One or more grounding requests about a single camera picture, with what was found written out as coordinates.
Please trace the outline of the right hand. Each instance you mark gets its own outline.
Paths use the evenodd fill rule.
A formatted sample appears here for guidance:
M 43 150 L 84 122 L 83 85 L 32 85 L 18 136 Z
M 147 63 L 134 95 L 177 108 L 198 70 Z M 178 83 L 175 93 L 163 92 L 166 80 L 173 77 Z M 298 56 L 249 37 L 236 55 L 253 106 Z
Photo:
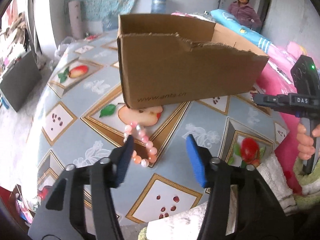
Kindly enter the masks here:
M 309 160 L 316 152 L 313 146 L 312 137 L 306 134 L 306 128 L 302 124 L 297 126 L 297 136 L 298 141 L 298 157 L 302 160 Z

